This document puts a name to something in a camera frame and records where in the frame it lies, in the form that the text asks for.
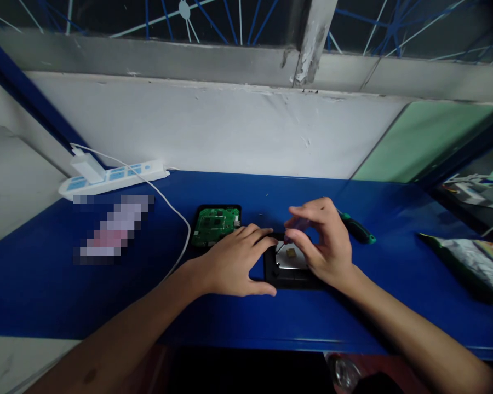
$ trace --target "blue desk surface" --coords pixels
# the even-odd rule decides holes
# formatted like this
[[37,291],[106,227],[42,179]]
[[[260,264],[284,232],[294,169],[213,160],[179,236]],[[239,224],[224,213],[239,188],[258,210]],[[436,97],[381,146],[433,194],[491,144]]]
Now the blue desk surface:
[[[354,262],[475,354],[493,359],[493,306],[473,300],[415,234],[477,236],[417,186],[185,171],[155,185],[189,222],[201,204],[240,204],[244,224],[276,231],[283,231],[288,206],[331,197],[377,237],[374,245],[353,242]],[[111,193],[119,194],[153,191],[141,184]],[[62,199],[0,241],[0,335],[83,339],[170,269],[187,230],[160,196],[120,265],[73,265],[73,247],[111,207],[98,210],[79,212]],[[317,239],[313,231],[310,236]],[[262,259],[251,277],[263,277]],[[334,290],[279,290],[275,298],[208,295],[190,305],[160,340],[282,350],[388,349],[365,317]]]

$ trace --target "right hand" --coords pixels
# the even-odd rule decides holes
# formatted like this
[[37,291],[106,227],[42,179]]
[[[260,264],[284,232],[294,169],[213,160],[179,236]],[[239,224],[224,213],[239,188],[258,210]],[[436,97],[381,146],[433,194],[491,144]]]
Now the right hand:
[[[290,207],[293,217],[285,223],[285,235],[303,252],[310,270],[322,281],[344,292],[355,277],[349,233],[333,201],[328,197],[310,201],[301,207]],[[314,245],[303,232],[288,228],[298,218],[311,221],[319,233],[319,245]]]

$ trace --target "power strip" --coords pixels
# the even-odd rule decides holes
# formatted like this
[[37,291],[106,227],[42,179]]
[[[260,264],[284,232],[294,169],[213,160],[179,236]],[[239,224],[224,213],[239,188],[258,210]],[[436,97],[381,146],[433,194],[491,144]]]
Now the power strip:
[[119,167],[107,170],[104,180],[93,184],[82,176],[67,179],[60,185],[59,193],[69,201],[73,201],[73,196],[76,194],[100,194],[144,182],[136,173],[147,181],[156,181],[170,175],[160,160],[134,164],[130,168]]

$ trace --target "green circuit board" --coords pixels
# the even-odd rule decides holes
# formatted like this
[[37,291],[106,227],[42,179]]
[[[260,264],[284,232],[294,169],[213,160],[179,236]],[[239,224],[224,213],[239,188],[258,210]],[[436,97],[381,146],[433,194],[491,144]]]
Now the green circuit board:
[[216,242],[240,226],[238,209],[203,209],[199,213],[197,224],[193,231],[192,245],[197,247],[214,246]]

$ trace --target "white charger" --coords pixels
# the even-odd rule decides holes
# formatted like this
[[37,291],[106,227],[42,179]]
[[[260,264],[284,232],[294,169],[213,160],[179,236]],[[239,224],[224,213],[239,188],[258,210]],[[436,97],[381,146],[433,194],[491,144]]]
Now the white charger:
[[71,159],[70,164],[88,180],[90,184],[104,181],[106,170],[102,168],[98,161],[91,153],[84,153],[82,149],[73,148],[75,156]]

